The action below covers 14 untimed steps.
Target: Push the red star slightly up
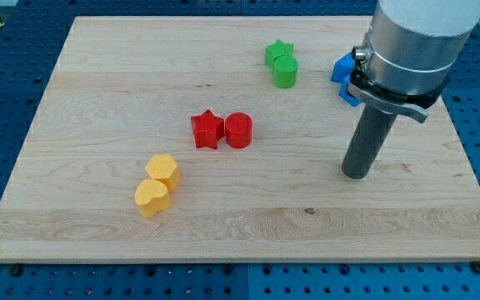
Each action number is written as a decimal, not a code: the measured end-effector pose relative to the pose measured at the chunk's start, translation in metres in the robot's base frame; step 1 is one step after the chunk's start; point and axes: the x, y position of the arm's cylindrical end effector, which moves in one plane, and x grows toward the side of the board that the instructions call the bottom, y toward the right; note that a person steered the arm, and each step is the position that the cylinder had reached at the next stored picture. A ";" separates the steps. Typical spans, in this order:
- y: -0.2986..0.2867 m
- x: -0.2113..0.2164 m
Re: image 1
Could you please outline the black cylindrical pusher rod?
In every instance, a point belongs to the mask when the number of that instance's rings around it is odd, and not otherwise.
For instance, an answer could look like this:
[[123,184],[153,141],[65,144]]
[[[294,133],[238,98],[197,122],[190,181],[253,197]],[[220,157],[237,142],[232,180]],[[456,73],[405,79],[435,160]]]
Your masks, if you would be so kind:
[[341,169],[347,177],[362,179],[368,175],[396,117],[369,105],[364,107],[342,160]]

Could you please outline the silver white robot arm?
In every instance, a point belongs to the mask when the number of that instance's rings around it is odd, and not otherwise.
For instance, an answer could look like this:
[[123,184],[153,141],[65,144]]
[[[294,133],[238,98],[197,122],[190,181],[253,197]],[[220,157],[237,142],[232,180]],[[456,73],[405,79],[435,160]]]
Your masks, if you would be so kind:
[[342,172],[364,178],[396,118],[419,123],[480,20],[480,0],[379,0],[362,43],[351,51],[346,92],[364,103]]

